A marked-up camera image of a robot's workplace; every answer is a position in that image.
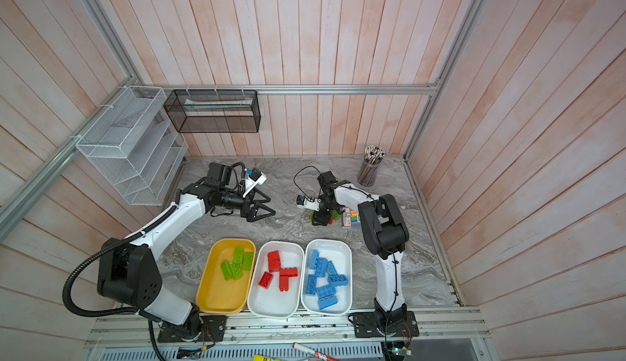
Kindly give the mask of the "white plastic bin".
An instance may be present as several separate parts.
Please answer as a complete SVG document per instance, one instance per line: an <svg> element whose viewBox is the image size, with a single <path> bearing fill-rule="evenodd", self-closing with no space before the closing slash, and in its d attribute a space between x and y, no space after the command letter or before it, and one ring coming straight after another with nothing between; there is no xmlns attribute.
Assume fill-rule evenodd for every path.
<svg viewBox="0 0 626 361"><path fill-rule="evenodd" d="M317 277L317 287L329 284L329 275L345 275L349 280L347 286L335 287L338 303L326 310L320 310L317 295L306 295L306 277L314 275L315 270L308 267L311 251L319 251L319 258L328 260L327 275L324 278ZM317 239L313 240L306 247L305 267L303 269L303 285L301 286L301 303L304 308L311 313L321 315L346 315L352 307L352 252L347 244L338 240Z"/></svg>
<svg viewBox="0 0 626 361"><path fill-rule="evenodd" d="M298 277L290 278L290 290L280 292L280 273L272 273L274 279L269 289L259 287L259 280L268 271L267 255L271 251L280 253L281 268L298 268ZM251 313L274 320L290 318L299 306L299 291L303 282L304 250L301 246L284 241L269 241L261 247L254 268L247 305Z"/></svg>

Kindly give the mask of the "right white plastic bin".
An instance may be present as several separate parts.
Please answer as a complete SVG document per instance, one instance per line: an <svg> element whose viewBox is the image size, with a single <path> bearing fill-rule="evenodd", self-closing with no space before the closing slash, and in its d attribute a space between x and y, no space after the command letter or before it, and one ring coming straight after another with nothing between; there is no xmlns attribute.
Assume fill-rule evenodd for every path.
<svg viewBox="0 0 626 361"><path fill-rule="evenodd" d="M311 251L319 251L319 258L328 260L327 275L324 278L317 277L317 287L329 284L329 275L345 275L349 280L347 286L335 287L338 303L326 310L320 310L317 295L306 295L306 277L314 275L315 270L308 267ZM347 244L338 240L317 239L313 240L306 247L305 267L303 269L303 285L301 286L301 303L304 308L311 313L321 315L346 315L352 307L352 252Z"/></svg>

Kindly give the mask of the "aluminium frame rail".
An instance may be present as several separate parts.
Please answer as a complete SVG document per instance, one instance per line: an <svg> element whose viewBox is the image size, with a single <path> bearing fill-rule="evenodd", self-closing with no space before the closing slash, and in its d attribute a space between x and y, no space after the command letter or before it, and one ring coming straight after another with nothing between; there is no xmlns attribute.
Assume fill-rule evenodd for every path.
<svg viewBox="0 0 626 361"><path fill-rule="evenodd" d="M484 317L473 307L422 307L413 311L417 334L399 330L380 340L409 339L412 344L426 339L488 338ZM358 341L355 328L345 315L316 315L299 310L288 320L273 320L249 312L229 315L222 345L257 345ZM121 315L96 320L85 347L139 347L149 344L147 320L135 315Z"/></svg>

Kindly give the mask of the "colored marker pack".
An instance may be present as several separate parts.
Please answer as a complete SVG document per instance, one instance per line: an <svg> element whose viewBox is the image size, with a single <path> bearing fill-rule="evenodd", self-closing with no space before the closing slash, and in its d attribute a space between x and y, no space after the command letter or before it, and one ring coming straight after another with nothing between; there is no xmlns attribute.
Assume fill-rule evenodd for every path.
<svg viewBox="0 0 626 361"><path fill-rule="evenodd" d="M342 212L342 226L347 227L360 227L360 216L357 212L345 208Z"/></svg>

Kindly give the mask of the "yellow plastic bin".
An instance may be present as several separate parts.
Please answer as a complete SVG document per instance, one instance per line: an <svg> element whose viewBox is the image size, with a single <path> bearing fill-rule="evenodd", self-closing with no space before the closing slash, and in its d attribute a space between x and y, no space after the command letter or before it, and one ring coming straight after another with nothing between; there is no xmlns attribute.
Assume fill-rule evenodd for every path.
<svg viewBox="0 0 626 361"><path fill-rule="evenodd" d="M256 247L248 239L221 239L210 250L196 295L202 312L233 315L246 306Z"/></svg>

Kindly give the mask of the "red lego brick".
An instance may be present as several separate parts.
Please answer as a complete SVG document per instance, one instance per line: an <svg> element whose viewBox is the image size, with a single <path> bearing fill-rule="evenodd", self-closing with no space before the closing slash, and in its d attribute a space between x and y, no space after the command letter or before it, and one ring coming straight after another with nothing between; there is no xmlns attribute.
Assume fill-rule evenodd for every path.
<svg viewBox="0 0 626 361"><path fill-rule="evenodd" d="M280 259L272 259L268 261L268 270L270 273L279 272L281 270Z"/></svg>
<svg viewBox="0 0 626 361"><path fill-rule="evenodd" d="M267 259L268 259L269 262L279 261L280 260L280 253L278 251L271 251L267 255Z"/></svg>
<svg viewBox="0 0 626 361"><path fill-rule="evenodd" d="M268 271L265 271L262 274L261 279L259 280L259 287L263 289L269 289L273 279L274 275Z"/></svg>
<svg viewBox="0 0 626 361"><path fill-rule="evenodd" d="M288 276L280 276L279 289L280 292L288 292L290 290L290 278Z"/></svg>

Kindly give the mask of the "blue lego brick side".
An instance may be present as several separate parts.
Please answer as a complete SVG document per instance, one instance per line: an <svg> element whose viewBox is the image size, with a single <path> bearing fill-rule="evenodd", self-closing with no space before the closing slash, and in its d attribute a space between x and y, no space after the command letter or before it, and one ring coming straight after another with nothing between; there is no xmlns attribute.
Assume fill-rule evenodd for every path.
<svg viewBox="0 0 626 361"><path fill-rule="evenodd" d="M334 287L347 286L349 284L349 280L345 275L329 275L328 281Z"/></svg>

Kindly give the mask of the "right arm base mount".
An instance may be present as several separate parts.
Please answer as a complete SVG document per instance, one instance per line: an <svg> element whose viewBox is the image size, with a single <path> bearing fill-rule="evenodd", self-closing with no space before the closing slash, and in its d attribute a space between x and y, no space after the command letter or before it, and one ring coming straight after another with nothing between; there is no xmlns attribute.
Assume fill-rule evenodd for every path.
<svg viewBox="0 0 626 361"><path fill-rule="evenodd" d="M416 338L420 335L412 311L398 310L390 317L381 312L355 312L347 316L357 338Z"/></svg>

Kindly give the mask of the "black mesh wall basket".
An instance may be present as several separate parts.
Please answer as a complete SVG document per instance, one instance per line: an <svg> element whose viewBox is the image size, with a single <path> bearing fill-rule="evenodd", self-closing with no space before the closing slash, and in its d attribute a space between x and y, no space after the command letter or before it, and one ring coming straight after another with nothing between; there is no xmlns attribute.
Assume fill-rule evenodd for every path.
<svg viewBox="0 0 626 361"><path fill-rule="evenodd" d="M179 133L257 133L261 112L253 90L173 90L164 109Z"/></svg>

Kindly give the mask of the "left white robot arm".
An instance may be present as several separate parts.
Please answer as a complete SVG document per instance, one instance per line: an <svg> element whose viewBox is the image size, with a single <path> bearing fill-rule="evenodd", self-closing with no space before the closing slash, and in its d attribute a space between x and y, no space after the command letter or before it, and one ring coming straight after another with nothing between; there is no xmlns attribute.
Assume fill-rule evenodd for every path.
<svg viewBox="0 0 626 361"><path fill-rule="evenodd" d="M167 209L155 219L124 239L109 239L99 252L71 272L62 290L66 309L89 318L142 315L162 328L172 328L185 341L196 339L203 325L200 309L164 286L157 260L189 225L218 207L238 210L247 222L275 215L268 207L268 195L255 197L266 180L261 170L249 169L241 162L210 163L207 175L177 191ZM119 302L120 307L87 310L73 300L75 281L93 263L99 265L98 294Z"/></svg>

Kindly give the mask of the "blue lego brick bottom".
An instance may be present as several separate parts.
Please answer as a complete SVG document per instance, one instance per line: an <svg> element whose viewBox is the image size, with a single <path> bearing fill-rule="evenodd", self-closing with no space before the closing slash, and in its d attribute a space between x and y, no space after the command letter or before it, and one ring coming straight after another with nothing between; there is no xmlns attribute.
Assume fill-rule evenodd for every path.
<svg viewBox="0 0 626 361"><path fill-rule="evenodd" d="M305 294L315 295L317 288L317 277L315 275L308 275L306 277Z"/></svg>

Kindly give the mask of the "middle white plastic bin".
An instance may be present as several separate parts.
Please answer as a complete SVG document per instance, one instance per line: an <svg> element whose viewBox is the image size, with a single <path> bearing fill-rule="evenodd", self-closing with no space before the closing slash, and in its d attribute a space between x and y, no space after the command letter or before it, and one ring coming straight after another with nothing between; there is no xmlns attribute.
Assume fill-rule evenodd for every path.
<svg viewBox="0 0 626 361"><path fill-rule="evenodd" d="M267 255L271 251L280 253L281 268L298 268L298 277L290 278L290 290L280 292L280 273L272 273L274 279L269 289L259 287L259 280L268 271ZM290 318L299 306L299 291L303 282L304 250L301 246L284 241L269 241L261 247L254 268L247 305L251 313L274 320Z"/></svg>

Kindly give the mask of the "metal pencil cup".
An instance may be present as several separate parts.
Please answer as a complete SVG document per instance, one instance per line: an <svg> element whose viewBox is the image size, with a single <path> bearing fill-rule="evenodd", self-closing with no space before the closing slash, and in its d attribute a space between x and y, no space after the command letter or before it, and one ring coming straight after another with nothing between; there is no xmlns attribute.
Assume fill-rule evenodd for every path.
<svg viewBox="0 0 626 361"><path fill-rule="evenodd" d="M381 164L385 155L386 152L375 145L369 145L365 148L363 164L361 165L358 176L358 183L361 186L370 187L374 184L378 172L378 165Z"/></svg>

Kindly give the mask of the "red long lego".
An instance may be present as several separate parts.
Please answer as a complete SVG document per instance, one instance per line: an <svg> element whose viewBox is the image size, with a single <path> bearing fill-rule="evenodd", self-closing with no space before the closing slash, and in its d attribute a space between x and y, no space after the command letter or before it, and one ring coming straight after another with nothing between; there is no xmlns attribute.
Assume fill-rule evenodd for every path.
<svg viewBox="0 0 626 361"><path fill-rule="evenodd" d="M298 277L298 268L296 267L281 268L279 273L281 277L288 277L288 278Z"/></svg>

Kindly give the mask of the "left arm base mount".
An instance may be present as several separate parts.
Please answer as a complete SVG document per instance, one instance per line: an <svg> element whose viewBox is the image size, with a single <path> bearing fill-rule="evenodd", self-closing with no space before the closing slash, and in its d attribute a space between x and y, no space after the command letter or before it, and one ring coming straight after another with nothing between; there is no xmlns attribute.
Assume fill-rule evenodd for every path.
<svg viewBox="0 0 626 361"><path fill-rule="evenodd" d="M226 315L194 315L182 325L163 323L157 340L159 343L223 341L227 326Z"/></svg>

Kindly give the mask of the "red marker pen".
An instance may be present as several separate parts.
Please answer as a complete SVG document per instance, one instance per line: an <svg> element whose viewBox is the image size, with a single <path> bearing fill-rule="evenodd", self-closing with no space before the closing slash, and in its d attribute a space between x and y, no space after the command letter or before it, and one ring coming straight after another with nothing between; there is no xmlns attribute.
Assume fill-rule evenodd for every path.
<svg viewBox="0 0 626 361"><path fill-rule="evenodd" d="M304 346L304 345L296 343L296 342L293 343L292 347L296 351L303 352L305 354L313 356L316 359L320 359L320 360L323 360L323 361L338 361L338 359L335 359L334 357L331 357L331 356L329 356L327 354L321 353L321 352L319 352L317 350L314 350L314 349L312 349L310 347Z"/></svg>

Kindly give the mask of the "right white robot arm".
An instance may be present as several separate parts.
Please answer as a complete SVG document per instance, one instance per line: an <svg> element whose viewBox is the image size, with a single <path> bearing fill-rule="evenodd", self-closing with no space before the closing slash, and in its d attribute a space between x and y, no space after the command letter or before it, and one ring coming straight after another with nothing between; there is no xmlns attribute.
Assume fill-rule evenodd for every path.
<svg viewBox="0 0 626 361"><path fill-rule="evenodd" d="M332 212L342 208L357 212L365 245L375 258L378 287L374 312L366 315L366 320L382 334L408 324L401 266L409 230L396 199L390 194L368 193L347 180L339 181L330 171L321 173L317 181L320 194L311 208L311 223L326 226L332 219Z"/></svg>

